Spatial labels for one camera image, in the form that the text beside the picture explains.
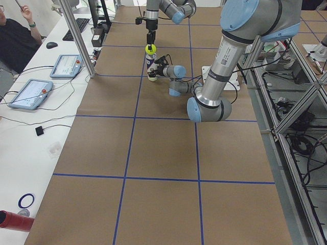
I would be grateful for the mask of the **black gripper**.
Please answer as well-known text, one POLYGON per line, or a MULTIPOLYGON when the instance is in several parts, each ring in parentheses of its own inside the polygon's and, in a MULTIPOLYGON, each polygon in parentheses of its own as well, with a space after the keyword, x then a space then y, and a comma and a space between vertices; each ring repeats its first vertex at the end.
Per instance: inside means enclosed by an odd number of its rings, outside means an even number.
POLYGON ((149 72, 148 73, 148 77, 149 78, 157 78, 158 76, 162 76, 162 77, 167 77, 167 67, 166 66, 159 66, 157 68, 157 74, 155 72, 149 72))
POLYGON ((147 44, 154 44, 156 30, 158 29, 158 19, 146 19, 147 44))

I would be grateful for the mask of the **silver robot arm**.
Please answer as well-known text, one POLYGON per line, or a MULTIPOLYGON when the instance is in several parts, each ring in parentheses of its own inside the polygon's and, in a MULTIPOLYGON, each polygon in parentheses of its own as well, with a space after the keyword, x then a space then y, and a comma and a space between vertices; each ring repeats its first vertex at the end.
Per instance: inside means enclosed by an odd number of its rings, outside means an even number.
POLYGON ((161 10, 174 24, 180 24, 185 18, 196 13, 195 1, 149 0, 145 11, 147 34, 146 53, 155 52, 155 35, 158 28, 159 10, 161 10))
MULTIPOLYGON (((215 60, 210 66, 204 85, 182 85, 171 83, 170 94, 191 92, 187 112, 193 122, 214 122, 225 120, 231 114, 231 103, 221 97, 227 82, 247 45, 253 44, 256 36, 263 42, 283 41, 299 31, 302 1, 227 1, 222 9, 220 25, 222 40, 215 60)), ((154 45, 158 27, 159 9, 175 24, 196 12, 195 1, 147 1, 146 53, 150 57, 156 52, 154 45)), ((185 75, 182 66, 148 64, 150 81, 159 76, 181 79, 185 75)))

